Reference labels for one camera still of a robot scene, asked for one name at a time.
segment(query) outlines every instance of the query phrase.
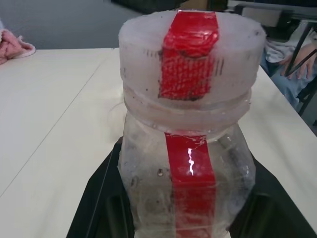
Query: white table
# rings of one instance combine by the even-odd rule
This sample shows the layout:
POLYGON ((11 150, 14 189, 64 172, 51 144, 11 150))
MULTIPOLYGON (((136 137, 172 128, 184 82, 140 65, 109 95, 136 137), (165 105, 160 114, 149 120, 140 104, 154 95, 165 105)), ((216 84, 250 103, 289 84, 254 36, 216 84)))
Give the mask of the white table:
MULTIPOLYGON (((118 49, 45 50, 0 66, 0 237, 64 238, 111 151, 118 49)), ((317 139, 259 69, 239 121, 250 150, 317 232, 317 139)))

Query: person's hand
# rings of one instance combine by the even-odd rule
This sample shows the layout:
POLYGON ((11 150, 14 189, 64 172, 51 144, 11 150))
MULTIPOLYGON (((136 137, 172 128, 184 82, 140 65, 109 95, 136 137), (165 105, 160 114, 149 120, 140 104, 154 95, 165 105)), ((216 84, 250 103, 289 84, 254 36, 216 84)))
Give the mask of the person's hand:
MULTIPOLYGON (((313 50, 315 49, 313 44, 308 44, 302 47, 296 56, 296 59, 294 61, 293 67, 295 67, 298 63, 300 63, 305 57, 307 57, 313 50)), ((282 60, 279 64, 285 65, 285 70, 281 73, 281 75, 285 75, 285 71, 292 59, 293 54, 286 57, 284 60, 282 60)), ((296 72, 296 76, 298 79, 301 79, 305 75, 305 70, 307 68, 307 78, 311 77, 313 74, 313 65, 314 61, 316 59, 316 54, 314 54, 312 57, 310 57, 296 72)), ((294 75, 292 73, 288 76, 288 79, 291 79, 294 75)))

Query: jeans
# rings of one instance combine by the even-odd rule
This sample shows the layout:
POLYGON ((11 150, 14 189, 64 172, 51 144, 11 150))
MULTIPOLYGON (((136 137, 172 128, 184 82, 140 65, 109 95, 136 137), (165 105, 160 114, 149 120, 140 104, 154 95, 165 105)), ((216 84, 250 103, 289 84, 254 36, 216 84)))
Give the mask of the jeans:
POLYGON ((311 77, 307 78, 306 69, 305 74, 301 79, 297 79, 296 73, 294 73, 291 79, 288 79, 287 77, 281 75, 281 73, 285 70, 285 66, 280 66, 278 63, 268 62, 265 59, 265 52, 262 54, 261 67, 295 110, 297 110, 299 103, 297 95, 317 76, 317 63, 315 61, 313 75, 311 77))

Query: plastic lid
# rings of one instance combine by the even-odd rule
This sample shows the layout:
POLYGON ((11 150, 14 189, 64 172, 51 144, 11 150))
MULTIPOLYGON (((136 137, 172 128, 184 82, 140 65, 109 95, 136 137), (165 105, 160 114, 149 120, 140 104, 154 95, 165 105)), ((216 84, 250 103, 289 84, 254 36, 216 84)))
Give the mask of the plastic lid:
POLYGON ((119 33, 125 103, 133 113, 136 104, 208 111, 245 101, 264 41, 259 23, 231 13, 164 11, 128 20, 119 33))

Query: black chair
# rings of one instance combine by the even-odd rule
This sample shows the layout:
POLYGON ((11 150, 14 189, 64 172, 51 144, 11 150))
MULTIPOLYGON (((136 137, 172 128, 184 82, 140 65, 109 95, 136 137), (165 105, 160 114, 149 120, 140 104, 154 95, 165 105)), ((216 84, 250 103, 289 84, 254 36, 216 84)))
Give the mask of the black chair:
POLYGON ((302 116, 307 105, 311 101, 311 99, 314 97, 315 93, 317 91, 317 76, 309 83, 307 84, 306 88, 304 88, 297 96, 299 101, 303 103, 301 109, 298 112, 298 115, 302 116))

